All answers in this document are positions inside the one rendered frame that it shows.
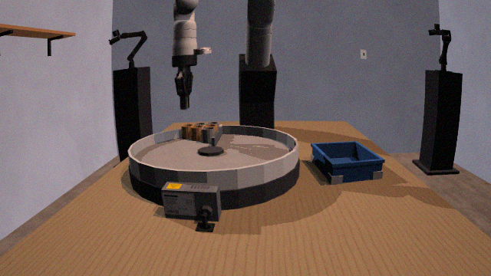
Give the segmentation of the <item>dark blue open crate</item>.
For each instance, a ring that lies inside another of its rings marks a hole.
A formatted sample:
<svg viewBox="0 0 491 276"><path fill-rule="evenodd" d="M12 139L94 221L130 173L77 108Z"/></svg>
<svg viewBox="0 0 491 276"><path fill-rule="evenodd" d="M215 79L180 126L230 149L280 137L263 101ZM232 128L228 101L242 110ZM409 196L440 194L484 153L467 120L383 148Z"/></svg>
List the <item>dark blue open crate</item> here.
<svg viewBox="0 0 491 276"><path fill-rule="evenodd" d="M357 141L311 143L311 147L311 162L331 185L382 179L385 159Z"/></svg>

